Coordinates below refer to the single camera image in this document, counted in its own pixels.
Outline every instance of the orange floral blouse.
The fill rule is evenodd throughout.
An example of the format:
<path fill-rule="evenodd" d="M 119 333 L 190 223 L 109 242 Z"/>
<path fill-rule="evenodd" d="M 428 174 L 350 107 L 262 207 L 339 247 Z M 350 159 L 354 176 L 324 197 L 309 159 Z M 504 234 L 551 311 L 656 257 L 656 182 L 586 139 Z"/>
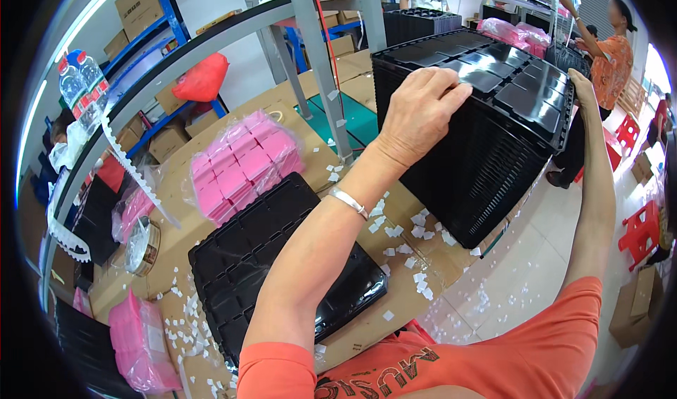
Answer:
<path fill-rule="evenodd" d="M 597 41 L 606 59 L 596 56 L 590 74 L 597 104 L 604 109 L 614 109 L 621 91 L 626 87 L 632 71 L 632 47 L 625 36 L 614 35 Z"/>

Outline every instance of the red plastic bag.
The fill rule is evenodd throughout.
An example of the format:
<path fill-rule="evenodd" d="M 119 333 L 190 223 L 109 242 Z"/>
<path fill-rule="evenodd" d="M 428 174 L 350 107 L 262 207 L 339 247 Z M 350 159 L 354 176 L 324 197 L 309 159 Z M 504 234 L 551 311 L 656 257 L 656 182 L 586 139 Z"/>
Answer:
<path fill-rule="evenodd" d="M 213 53 L 182 75 L 171 92 L 178 99 L 201 103 L 215 100 L 228 66 L 228 60 L 222 54 Z"/>

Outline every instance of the metal shelf frame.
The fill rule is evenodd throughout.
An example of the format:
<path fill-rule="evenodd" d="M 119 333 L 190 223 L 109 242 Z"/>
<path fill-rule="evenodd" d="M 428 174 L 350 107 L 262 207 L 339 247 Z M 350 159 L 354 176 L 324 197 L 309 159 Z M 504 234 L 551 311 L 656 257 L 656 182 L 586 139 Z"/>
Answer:
<path fill-rule="evenodd" d="M 363 16 L 370 50 L 375 52 L 385 48 L 385 28 L 383 25 L 380 0 L 359 1 L 358 9 Z M 514 3 L 526 8 L 544 11 L 545 13 L 550 12 L 549 8 L 528 1 L 500 1 Z M 290 19 L 294 16 L 296 17 L 297 26 L 304 38 L 305 47 L 313 67 L 313 74 L 319 88 L 320 97 L 322 98 L 323 106 L 326 110 L 334 140 L 336 141 L 338 155 L 346 164 L 350 164 L 353 160 L 353 156 L 351 147 L 348 143 L 346 128 L 344 125 L 340 128 L 336 127 L 336 122 L 343 119 L 343 111 L 341 110 L 337 97 L 333 95 L 335 90 L 334 80 L 332 72 L 330 71 L 330 63 L 326 54 L 324 39 L 322 38 L 319 23 L 317 22 L 316 7 L 313 0 L 271 0 L 217 23 L 215 26 L 195 37 L 195 39 L 185 42 L 180 47 L 176 48 L 170 55 L 166 56 L 158 63 L 158 65 L 127 90 L 112 108 L 109 106 L 107 112 L 113 133 L 119 133 L 151 98 L 201 60 L 249 34 L 268 30 L 270 30 L 272 38 L 274 39 L 277 58 L 279 58 L 286 76 L 294 89 L 297 100 L 302 107 L 302 114 L 304 114 L 304 117 L 309 118 L 310 116 L 307 107 L 306 110 L 303 110 L 303 105 L 306 104 L 305 95 L 300 87 L 296 67 L 293 66 L 291 57 L 286 49 L 281 27 L 277 25 L 285 19 Z M 81 184 L 85 181 L 85 178 L 89 174 L 89 170 L 94 166 L 96 160 L 104 152 L 107 146 L 108 141 L 106 137 L 103 136 L 102 129 L 99 127 L 80 153 L 80 156 L 66 181 L 62 194 L 60 197 L 52 199 L 57 201 L 54 217 L 58 222 L 63 224 L 66 220 L 68 210 L 71 208 Z M 41 273 L 41 291 L 39 292 L 39 296 L 43 310 L 45 311 L 47 309 L 47 297 L 49 294 L 51 266 L 54 260 L 56 247 L 57 243 L 51 236 L 47 235 L 45 238 L 45 247 L 43 248 L 43 256 L 40 260 L 43 265 L 39 269 Z"/>

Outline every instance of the hair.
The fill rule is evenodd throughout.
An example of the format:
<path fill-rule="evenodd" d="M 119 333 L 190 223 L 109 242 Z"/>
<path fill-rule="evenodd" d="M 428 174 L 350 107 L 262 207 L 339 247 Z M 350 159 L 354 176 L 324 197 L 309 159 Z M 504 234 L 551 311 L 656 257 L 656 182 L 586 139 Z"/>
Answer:
<path fill-rule="evenodd" d="M 587 25 L 586 29 L 590 32 L 591 35 L 594 35 L 597 38 L 597 27 L 595 25 Z"/>
<path fill-rule="evenodd" d="M 627 4 L 625 4 L 623 0 L 614 0 L 614 3 L 618 7 L 618 9 L 621 10 L 621 15 L 625 17 L 626 20 L 628 21 L 628 30 L 637 31 L 637 28 L 632 25 L 632 14 Z"/>
<path fill-rule="evenodd" d="M 71 113 L 71 110 L 64 108 L 61 110 L 61 114 L 59 117 L 56 117 L 54 121 L 51 123 L 51 133 L 49 134 L 49 140 L 51 141 L 52 145 L 56 144 L 56 139 L 63 135 L 66 135 L 66 129 L 69 124 L 73 123 L 75 121 L 75 117 L 73 117 L 73 113 Z"/>

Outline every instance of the plastic bottle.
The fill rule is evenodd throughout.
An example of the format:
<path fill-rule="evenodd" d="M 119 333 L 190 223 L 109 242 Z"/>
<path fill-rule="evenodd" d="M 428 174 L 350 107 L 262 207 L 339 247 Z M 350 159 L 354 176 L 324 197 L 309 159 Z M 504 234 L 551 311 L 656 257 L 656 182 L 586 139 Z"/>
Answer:
<path fill-rule="evenodd" d="M 108 103 L 108 88 L 110 88 L 110 84 L 108 84 L 108 81 L 104 77 L 99 64 L 94 58 L 87 55 L 85 51 L 82 51 L 78 55 L 78 64 L 80 65 L 80 74 L 87 86 L 87 93 L 96 101 L 99 109 L 105 111 L 106 104 Z"/>
<path fill-rule="evenodd" d="M 83 125 L 87 136 L 91 136 L 99 124 L 101 111 L 87 93 L 82 76 L 68 65 L 65 57 L 59 63 L 59 90 L 75 119 Z"/>

